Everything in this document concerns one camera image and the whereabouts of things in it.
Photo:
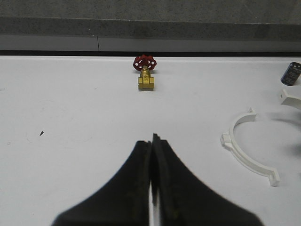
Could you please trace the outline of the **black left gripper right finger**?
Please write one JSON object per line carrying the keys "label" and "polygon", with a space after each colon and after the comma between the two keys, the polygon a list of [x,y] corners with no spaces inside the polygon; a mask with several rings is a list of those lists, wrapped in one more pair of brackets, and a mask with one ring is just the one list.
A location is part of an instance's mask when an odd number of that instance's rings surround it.
{"label": "black left gripper right finger", "polygon": [[202,183],[166,140],[153,135],[153,201],[159,201],[162,226],[261,226],[253,213],[226,200]]}

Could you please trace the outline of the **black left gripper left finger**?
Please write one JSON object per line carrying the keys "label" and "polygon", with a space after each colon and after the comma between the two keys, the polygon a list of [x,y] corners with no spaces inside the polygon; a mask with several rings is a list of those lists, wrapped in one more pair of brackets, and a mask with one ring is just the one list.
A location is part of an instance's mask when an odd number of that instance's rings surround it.
{"label": "black left gripper left finger", "polygon": [[55,226],[149,225],[151,144],[138,141],[119,171],[95,194],[61,213]]}

